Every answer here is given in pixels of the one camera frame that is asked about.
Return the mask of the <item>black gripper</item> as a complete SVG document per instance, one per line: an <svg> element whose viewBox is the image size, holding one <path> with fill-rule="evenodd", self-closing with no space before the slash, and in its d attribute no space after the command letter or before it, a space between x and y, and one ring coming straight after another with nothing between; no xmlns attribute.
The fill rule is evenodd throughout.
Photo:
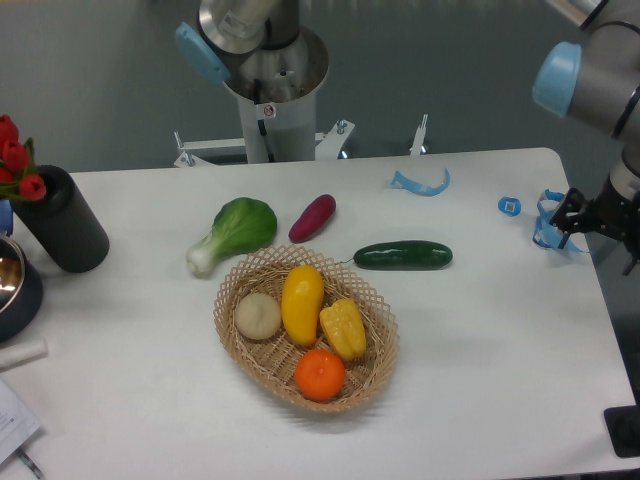
<svg viewBox="0 0 640 480"><path fill-rule="evenodd" d="M566 225L563 216L579 214L584 210L584 232L599 233L628 246L639 245L638 190L633 190L631 199L628 199L614 187L604 187L595 199L588 200L580 190L570 188L548 222L548 244L552 249L583 250L580 244L572 240L576 231Z"/></svg>

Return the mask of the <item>grey robot arm base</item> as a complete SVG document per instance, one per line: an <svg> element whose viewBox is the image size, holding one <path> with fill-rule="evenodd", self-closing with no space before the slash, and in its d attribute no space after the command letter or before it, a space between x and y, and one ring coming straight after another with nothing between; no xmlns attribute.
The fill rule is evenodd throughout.
<svg viewBox="0 0 640 480"><path fill-rule="evenodd" d="M328 71L321 38L297 1L203 1L176 46L203 78L236 99L249 162L315 157L316 95Z"/></svg>

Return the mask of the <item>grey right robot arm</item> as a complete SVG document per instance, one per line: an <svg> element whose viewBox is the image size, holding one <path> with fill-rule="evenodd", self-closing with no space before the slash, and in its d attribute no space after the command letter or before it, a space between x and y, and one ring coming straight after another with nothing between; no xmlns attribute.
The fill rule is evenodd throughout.
<svg viewBox="0 0 640 480"><path fill-rule="evenodd" d="M588 36L562 42L544 60L534 101L621 142L621 158L601 192L588 200L570 189L550 223L566 244L574 233L595 232L639 251L639 4L636 1L555 1L553 7Z"/></svg>

